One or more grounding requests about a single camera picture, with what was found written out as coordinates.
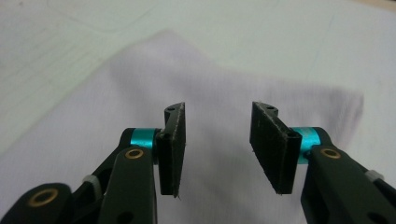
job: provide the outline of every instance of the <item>blue metal ring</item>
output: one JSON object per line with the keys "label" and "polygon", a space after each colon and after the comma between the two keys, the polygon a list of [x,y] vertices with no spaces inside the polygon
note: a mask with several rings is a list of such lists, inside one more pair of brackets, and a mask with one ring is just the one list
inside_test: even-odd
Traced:
{"label": "blue metal ring", "polygon": [[155,129],[134,129],[131,145],[152,149],[154,145]]}
{"label": "blue metal ring", "polygon": [[320,145],[320,138],[314,128],[311,127],[297,127],[292,128],[295,132],[299,133],[303,140],[301,141],[299,164],[308,164],[308,160],[304,156],[312,149],[312,146]]}

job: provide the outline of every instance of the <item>white cable tie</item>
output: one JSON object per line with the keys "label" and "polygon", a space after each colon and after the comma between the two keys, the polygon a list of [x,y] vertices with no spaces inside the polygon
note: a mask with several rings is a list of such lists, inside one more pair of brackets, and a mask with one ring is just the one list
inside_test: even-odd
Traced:
{"label": "white cable tie", "polygon": [[375,182],[377,179],[384,179],[384,176],[375,170],[369,170],[365,174],[371,182]]}
{"label": "white cable tie", "polygon": [[93,193],[95,195],[95,200],[99,200],[102,197],[102,188],[100,187],[100,182],[96,175],[86,175],[82,182],[89,182],[93,187]]}

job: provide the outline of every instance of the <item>white surface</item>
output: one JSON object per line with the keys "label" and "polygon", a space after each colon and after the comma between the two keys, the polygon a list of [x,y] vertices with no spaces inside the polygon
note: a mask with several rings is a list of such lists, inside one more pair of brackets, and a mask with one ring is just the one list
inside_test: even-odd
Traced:
{"label": "white surface", "polygon": [[361,118],[359,94],[220,69],[162,33],[114,56],[0,158],[0,211],[41,183],[75,190],[125,128],[162,128],[163,110],[186,102],[181,201],[159,193],[160,222],[299,223],[306,166],[294,194],[275,194],[248,141],[255,99],[276,105],[290,126],[323,127],[341,148]]}
{"label": "white surface", "polygon": [[144,13],[132,13],[131,8],[130,17],[122,15],[118,26],[113,22],[117,15],[99,10],[103,6],[86,8],[91,17],[85,21],[102,18],[98,12],[112,15],[109,24],[117,27],[104,31],[76,20],[81,17],[66,16],[76,14],[61,13],[45,0],[1,1],[0,151],[20,139],[104,60],[171,28],[220,65],[254,76],[361,92],[361,125],[348,152],[396,186],[394,2],[149,2],[149,8],[138,6]]}

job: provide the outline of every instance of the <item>screw hole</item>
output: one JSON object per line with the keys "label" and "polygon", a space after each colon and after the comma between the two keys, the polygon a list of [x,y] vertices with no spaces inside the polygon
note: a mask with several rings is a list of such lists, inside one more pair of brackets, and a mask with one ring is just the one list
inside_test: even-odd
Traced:
{"label": "screw hole", "polygon": [[43,194],[40,194],[35,198],[35,201],[38,203],[43,203],[44,201],[48,200],[52,196],[52,193],[50,192],[45,192]]}
{"label": "screw hole", "polygon": [[139,155],[139,154],[140,154],[139,151],[130,151],[130,152],[128,153],[128,155],[129,155],[130,157],[135,157],[135,156],[137,156],[137,155]]}
{"label": "screw hole", "polygon": [[367,217],[370,218],[374,223],[377,224],[388,224],[388,221],[383,216],[379,215],[378,213],[368,213]]}
{"label": "screw hole", "polygon": [[134,219],[134,215],[130,212],[123,212],[117,216],[117,223],[127,224]]}
{"label": "screw hole", "polygon": [[326,150],[324,153],[326,153],[328,156],[336,156],[337,153],[335,153],[334,151],[330,151],[330,150]]}

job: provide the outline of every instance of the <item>white fabric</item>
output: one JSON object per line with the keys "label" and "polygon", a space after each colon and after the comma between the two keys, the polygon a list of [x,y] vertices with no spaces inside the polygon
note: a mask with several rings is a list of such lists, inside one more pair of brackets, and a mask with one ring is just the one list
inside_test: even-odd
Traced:
{"label": "white fabric", "polygon": [[290,127],[324,128],[340,148],[362,111],[357,93],[220,68],[164,32],[103,64],[2,155],[0,216],[40,184],[75,190],[125,128],[162,128],[163,110],[186,102],[180,200],[157,194],[159,223],[304,223],[306,166],[298,168],[293,194],[275,194],[248,141],[252,101],[276,106]]}

